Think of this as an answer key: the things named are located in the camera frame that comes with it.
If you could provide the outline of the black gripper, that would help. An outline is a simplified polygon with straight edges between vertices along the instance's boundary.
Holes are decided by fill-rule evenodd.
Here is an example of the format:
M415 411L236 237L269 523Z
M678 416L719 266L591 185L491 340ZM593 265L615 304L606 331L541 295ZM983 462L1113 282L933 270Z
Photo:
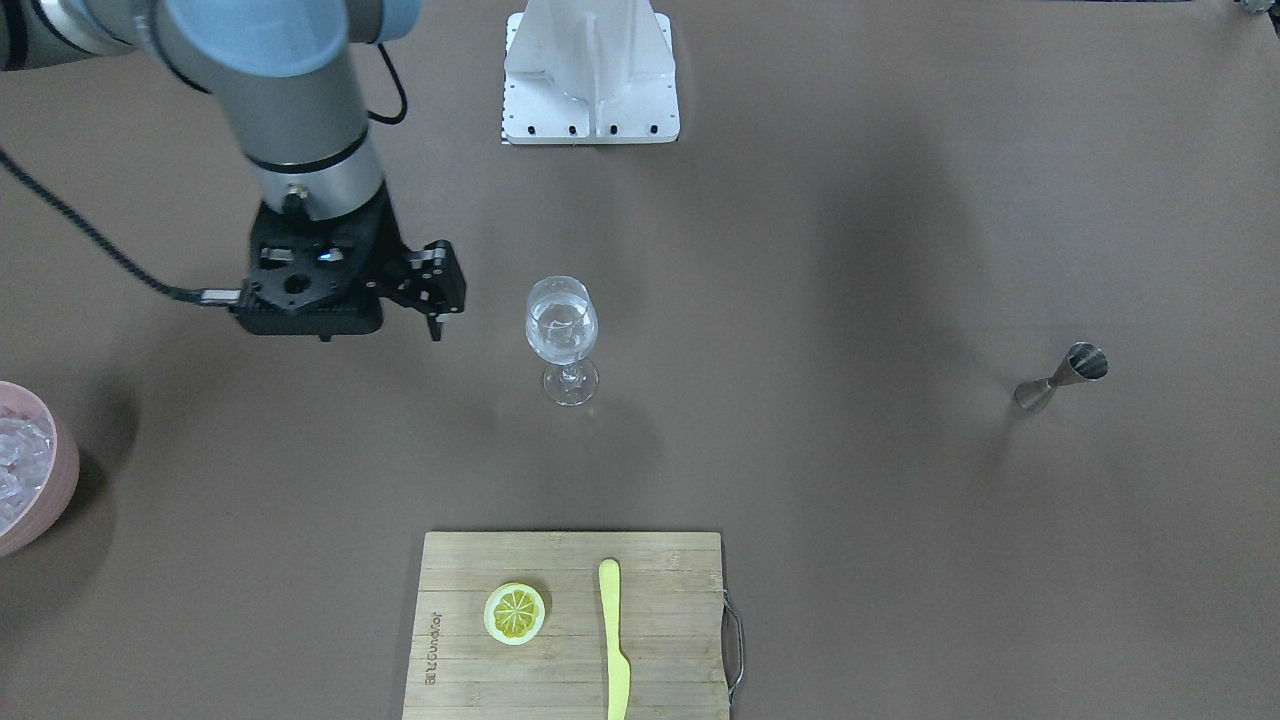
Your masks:
M438 240L408 251L387 186L340 217L340 246L352 251L346 261L347 295L410 305L426 318L434 342L443 340L452 318L466 311L467 281L454 245Z

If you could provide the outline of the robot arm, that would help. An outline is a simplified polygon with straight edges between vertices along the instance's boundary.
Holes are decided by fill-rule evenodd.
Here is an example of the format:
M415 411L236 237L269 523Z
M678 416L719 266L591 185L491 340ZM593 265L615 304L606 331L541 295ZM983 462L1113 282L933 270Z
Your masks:
M3 69L31 70L142 51L220 105L259 182L248 268L236 288L168 284L129 259L12 156L3 168L116 265L161 296L223 307L248 333L376 332L384 302L424 316L433 340L466 304L451 242L402 240L372 126L407 115L369 109L355 44L387 51L415 26L417 1L5 1Z

